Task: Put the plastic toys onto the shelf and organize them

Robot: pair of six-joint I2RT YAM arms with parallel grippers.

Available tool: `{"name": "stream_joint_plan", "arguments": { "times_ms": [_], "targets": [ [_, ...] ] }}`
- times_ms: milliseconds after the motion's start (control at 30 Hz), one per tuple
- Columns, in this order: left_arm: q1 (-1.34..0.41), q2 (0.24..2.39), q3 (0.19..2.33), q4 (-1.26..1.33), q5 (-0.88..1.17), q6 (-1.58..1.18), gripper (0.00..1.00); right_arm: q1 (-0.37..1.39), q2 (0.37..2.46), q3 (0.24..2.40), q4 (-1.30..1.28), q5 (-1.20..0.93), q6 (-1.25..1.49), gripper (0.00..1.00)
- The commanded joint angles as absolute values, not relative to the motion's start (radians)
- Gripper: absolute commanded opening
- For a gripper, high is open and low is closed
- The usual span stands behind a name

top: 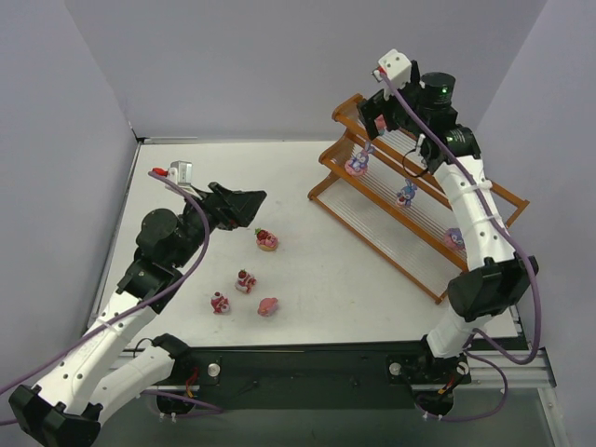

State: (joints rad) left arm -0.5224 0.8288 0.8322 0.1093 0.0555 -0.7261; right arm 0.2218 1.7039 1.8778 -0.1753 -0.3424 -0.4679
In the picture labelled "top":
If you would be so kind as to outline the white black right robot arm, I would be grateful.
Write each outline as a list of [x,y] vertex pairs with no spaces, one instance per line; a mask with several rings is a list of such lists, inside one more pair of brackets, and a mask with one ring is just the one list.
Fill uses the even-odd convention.
[[535,309],[534,341],[528,358],[512,359],[517,364],[529,363],[541,334],[537,261],[503,223],[473,131],[457,121],[452,106],[454,77],[407,71],[390,76],[383,68],[372,74],[386,86],[358,105],[368,137],[377,138],[381,128],[406,130],[415,136],[424,171],[446,195],[467,255],[467,272],[449,282],[448,310],[427,335],[431,354],[443,359],[460,355],[474,335],[484,334],[491,319],[529,291]]

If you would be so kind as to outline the purple bunny sitting donut toy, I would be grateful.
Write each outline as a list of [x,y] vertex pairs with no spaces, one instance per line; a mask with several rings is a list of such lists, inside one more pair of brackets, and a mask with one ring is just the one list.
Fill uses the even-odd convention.
[[374,152],[374,146],[366,142],[364,147],[352,155],[344,164],[345,171],[352,177],[361,177],[368,172],[369,158]]

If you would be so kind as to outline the strawberry cake slice toy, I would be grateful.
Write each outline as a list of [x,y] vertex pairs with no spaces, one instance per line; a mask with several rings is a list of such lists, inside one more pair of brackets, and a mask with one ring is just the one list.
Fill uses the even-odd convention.
[[235,288],[245,294],[250,294],[252,289],[257,283],[255,275],[251,274],[245,269],[241,269],[237,273],[237,279],[235,282]]

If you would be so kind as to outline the small purple bunny cupcake toy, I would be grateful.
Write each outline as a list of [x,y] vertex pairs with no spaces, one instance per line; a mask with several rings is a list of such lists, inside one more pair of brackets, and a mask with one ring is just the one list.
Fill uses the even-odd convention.
[[396,205],[400,208],[410,208],[416,191],[416,184],[411,180],[406,180],[406,184],[397,192]]

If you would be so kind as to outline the pink pig bow toy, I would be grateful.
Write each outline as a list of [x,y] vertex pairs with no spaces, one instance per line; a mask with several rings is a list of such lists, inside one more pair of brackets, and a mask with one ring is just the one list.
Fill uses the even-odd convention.
[[275,297],[267,297],[259,303],[257,313],[261,317],[271,317],[277,310],[278,299]]

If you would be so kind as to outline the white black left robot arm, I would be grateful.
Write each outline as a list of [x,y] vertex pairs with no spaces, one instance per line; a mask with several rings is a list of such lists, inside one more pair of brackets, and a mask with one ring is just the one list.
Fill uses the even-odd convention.
[[152,322],[189,279],[189,260],[205,257],[210,234],[248,227],[264,191],[232,191],[210,183],[166,186],[180,194],[183,211],[150,211],[142,219],[133,261],[79,345],[52,361],[33,386],[19,384],[8,403],[21,430],[43,446],[90,446],[102,425],[129,401],[167,379],[187,344],[172,335],[112,371],[134,336]]

